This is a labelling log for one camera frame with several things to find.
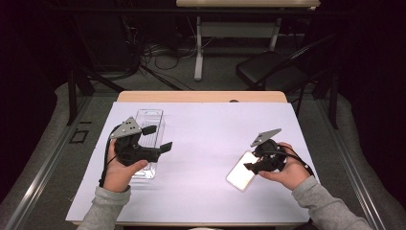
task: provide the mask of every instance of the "table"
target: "table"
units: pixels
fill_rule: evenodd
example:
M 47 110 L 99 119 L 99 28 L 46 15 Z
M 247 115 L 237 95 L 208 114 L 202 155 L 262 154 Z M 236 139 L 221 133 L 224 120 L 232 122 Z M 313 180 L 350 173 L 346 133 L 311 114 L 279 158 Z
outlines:
M 319 0 L 176 0 L 176 6 L 185 8 L 310 8 L 318 7 Z M 202 36 L 220 37 L 271 37 L 269 50 L 273 51 L 278 39 L 282 20 L 274 22 L 202 22 L 196 21 L 196 65 L 194 79 L 202 80 Z
M 132 181 L 132 197 L 118 224 L 275 226 L 308 220 L 307 210 L 279 183 L 256 176 L 242 193 L 225 180 L 257 134 L 278 127 L 282 132 L 274 140 L 291 143 L 314 169 L 291 104 L 282 92 L 269 91 L 122 92 L 66 220 L 79 224 L 91 206 L 111 129 L 142 108 L 164 110 L 163 143 L 173 141 L 173 146 L 160 157 L 154 179 Z

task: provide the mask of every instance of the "gray carpet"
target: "gray carpet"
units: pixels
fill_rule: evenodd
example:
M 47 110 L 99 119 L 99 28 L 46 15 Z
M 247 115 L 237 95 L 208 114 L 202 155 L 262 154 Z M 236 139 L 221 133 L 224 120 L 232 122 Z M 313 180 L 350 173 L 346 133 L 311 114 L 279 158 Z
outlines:
M 235 75 L 236 63 L 246 59 L 250 54 L 266 49 L 267 44 L 261 40 L 259 42 L 243 40 L 243 42 L 241 43 L 241 40 L 229 40 L 218 44 L 218 46 L 216 43 L 208 46 L 205 49 L 203 80 L 200 82 L 193 79 L 194 58 L 192 57 L 182 58 L 170 70 L 160 70 L 154 64 L 155 58 L 148 63 L 148 66 L 151 69 L 176 77 L 188 87 L 196 90 L 245 90 L 244 83 Z M 228 44 L 229 47 L 223 48 L 224 44 Z M 277 49 L 287 54 L 294 49 L 290 37 L 281 37 L 277 44 L 279 45 L 277 45 Z M 172 57 L 158 57 L 156 63 L 163 68 L 175 63 L 171 61 L 173 61 Z M 139 72 L 130 78 L 117 80 L 116 83 L 132 90 L 170 90 L 169 87 L 151 75 L 144 76 L 142 73 Z M 173 78 L 168 78 L 168 80 L 181 86 Z M 52 176 L 46 181 L 42 194 L 33 209 L 30 210 L 31 212 L 28 212 L 27 218 L 23 219 L 22 229 L 76 228 L 72 223 L 65 221 L 71 204 L 69 199 L 79 187 L 111 104 L 117 99 L 117 94 L 111 89 L 98 82 L 93 83 L 97 93 L 88 100 L 75 126 L 70 127 L 73 133 L 67 137 L 68 141 L 61 150 L 60 158 L 57 160 Z M 40 143 L 38 143 L 26 170 L 0 205 L 0 213 L 2 214 L 0 227 L 2 229 L 5 228 L 24 194 L 27 193 L 42 164 L 50 154 L 55 152 L 58 141 L 67 129 L 65 124 L 68 120 L 69 111 L 67 109 L 66 84 L 62 85 L 56 93 L 58 94 L 58 103 L 53 119 L 44 132 Z M 321 183 L 334 196 L 342 198 L 356 215 L 365 217 L 359 198 L 354 192 L 348 173 L 343 166 L 335 139 L 328 129 L 329 124 L 323 117 L 325 114 L 320 108 L 320 103 L 324 104 L 306 97 L 298 119 Z M 338 105 L 337 122 L 340 128 L 337 132 L 343 138 L 362 180 L 372 195 L 386 229 L 405 229 L 406 215 L 404 210 L 382 187 L 359 148 L 350 105 L 342 97 L 339 98 Z

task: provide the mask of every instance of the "wooden table edge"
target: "wooden table edge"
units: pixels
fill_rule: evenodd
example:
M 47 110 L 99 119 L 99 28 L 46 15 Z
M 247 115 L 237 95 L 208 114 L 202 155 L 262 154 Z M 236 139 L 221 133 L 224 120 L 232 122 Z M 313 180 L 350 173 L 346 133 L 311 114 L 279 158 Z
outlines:
M 123 91 L 119 103 L 287 103 L 281 91 Z

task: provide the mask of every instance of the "white paper sheet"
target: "white paper sheet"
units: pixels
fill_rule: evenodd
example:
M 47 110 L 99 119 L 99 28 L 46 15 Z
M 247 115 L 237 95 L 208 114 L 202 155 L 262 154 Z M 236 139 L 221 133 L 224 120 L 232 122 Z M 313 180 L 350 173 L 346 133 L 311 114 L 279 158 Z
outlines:
M 284 141 L 313 169 L 290 103 L 114 103 L 66 220 L 80 222 L 102 173 L 110 131 L 138 109 L 163 109 L 163 143 L 172 150 L 158 162 L 152 180 L 131 184 L 132 196 L 118 223 L 282 224 L 308 221 L 291 192 L 256 176 L 242 193 L 226 181 L 239 157 L 260 132 L 281 128 Z

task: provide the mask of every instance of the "person's left hand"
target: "person's left hand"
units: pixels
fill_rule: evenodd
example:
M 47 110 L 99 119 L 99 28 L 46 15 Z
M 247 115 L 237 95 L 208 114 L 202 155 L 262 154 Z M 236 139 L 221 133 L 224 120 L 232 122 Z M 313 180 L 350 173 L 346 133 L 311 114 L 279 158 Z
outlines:
M 116 152 L 114 151 L 115 143 L 116 139 L 111 140 L 110 146 L 108 147 L 107 162 L 116 156 Z M 130 166 L 125 166 L 120 163 L 117 158 L 114 158 L 107 166 L 103 187 L 114 193 L 123 192 L 128 186 L 132 175 L 143 169 L 147 164 L 148 162 L 146 160 L 140 160 Z

